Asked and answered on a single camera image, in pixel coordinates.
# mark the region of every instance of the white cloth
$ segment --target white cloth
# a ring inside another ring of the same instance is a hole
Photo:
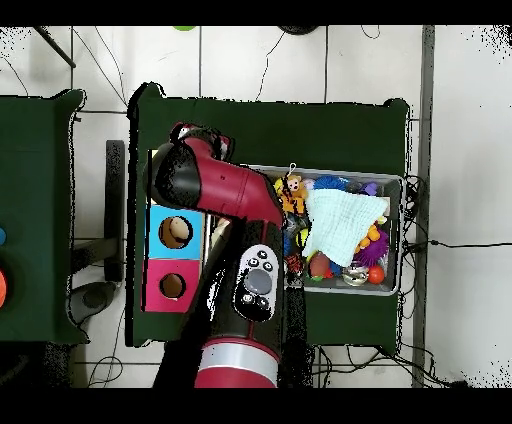
[[[386,200],[341,190],[312,190],[306,199],[311,231],[302,256],[319,250],[340,266],[349,266],[359,242],[386,210]]]

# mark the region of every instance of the gray bin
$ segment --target gray bin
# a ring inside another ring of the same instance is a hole
[[[284,177],[287,167],[248,165],[267,175],[272,183],[278,178]],[[317,179],[323,175],[335,175],[351,181],[361,183],[375,182],[378,184],[379,197],[389,197],[390,207],[387,222],[380,226],[389,236],[389,253],[387,267],[384,267],[385,278],[381,284],[364,283],[361,286],[351,286],[343,278],[324,278],[321,281],[313,281],[304,275],[304,290],[319,293],[346,293],[372,296],[391,296],[396,293],[400,285],[401,255],[403,238],[403,211],[405,208],[405,184],[403,178],[397,175],[367,174],[358,172],[327,171],[318,169],[295,168],[294,175],[304,178]]]

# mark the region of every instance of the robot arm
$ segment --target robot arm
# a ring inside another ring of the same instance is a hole
[[[145,170],[151,197],[162,206],[228,217],[233,226],[195,386],[276,387],[283,305],[281,205],[263,174],[221,160],[229,139],[199,128],[182,131],[180,138],[176,132]]]

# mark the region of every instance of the circular hole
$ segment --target circular hole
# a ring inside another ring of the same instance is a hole
[[[192,240],[192,225],[182,216],[170,216],[160,224],[158,237],[165,247],[182,249]]]
[[[185,280],[179,274],[167,274],[160,280],[160,291],[169,299],[177,299],[185,293]]]

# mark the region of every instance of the green tabletop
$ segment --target green tabletop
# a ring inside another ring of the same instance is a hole
[[[72,214],[70,119],[83,92],[0,96],[0,268],[8,280],[0,340],[79,343],[68,319]]]
[[[144,247],[145,193],[140,176],[147,151],[167,142],[177,121],[211,126],[233,137],[234,163],[288,166],[295,162],[300,168],[405,173],[408,105],[401,99],[382,106],[174,99],[164,98],[159,86],[151,83],[134,94],[130,106],[138,114],[138,127],[132,120],[130,130],[130,162],[139,177],[129,182],[129,204],[136,195],[135,276],[142,275]],[[131,283],[135,344],[146,339],[179,338],[183,318],[141,312],[141,278],[127,281]],[[307,293],[306,308],[308,341],[312,344],[380,345],[390,353],[395,351],[396,294]]]

